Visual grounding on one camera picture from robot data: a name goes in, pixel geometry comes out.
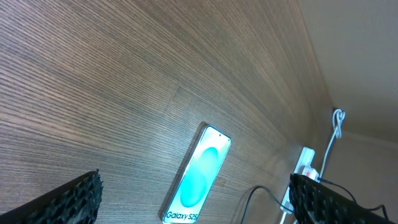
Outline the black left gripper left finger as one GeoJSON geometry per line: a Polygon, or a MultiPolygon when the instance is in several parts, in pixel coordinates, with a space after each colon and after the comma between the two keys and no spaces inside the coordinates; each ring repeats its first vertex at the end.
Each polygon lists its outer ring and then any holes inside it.
{"type": "Polygon", "coordinates": [[[89,171],[46,194],[1,215],[3,224],[94,224],[103,182],[89,171]]]}

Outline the light blue Galaxy smartphone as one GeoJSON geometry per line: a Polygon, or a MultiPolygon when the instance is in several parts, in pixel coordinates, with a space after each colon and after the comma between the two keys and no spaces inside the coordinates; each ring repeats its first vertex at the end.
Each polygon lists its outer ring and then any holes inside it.
{"type": "Polygon", "coordinates": [[[232,140],[204,126],[161,215],[163,223],[196,223],[232,140]]]}

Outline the white power strip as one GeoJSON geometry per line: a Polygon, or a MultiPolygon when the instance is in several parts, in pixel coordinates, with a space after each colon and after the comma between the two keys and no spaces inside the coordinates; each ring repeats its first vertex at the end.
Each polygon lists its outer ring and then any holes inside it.
{"type": "MultiPolygon", "coordinates": [[[[319,173],[315,168],[311,166],[314,156],[315,156],[315,151],[313,149],[304,147],[302,149],[298,162],[296,163],[294,174],[304,175],[316,182],[319,182],[318,180],[319,173]]],[[[292,214],[292,210],[294,208],[290,202],[289,192],[290,192],[290,187],[288,186],[285,195],[283,197],[283,200],[281,202],[282,205],[280,206],[280,209],[287,214],[292,214]]]]}

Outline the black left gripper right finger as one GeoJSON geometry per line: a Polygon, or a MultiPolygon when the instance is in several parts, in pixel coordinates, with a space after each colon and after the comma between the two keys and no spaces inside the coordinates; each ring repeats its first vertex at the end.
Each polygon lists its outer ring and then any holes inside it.
{"type": "Polygon", "coordinates": [[[290,175],[289,187],[299,224],[393,224],[305,175],[290,175]]]}

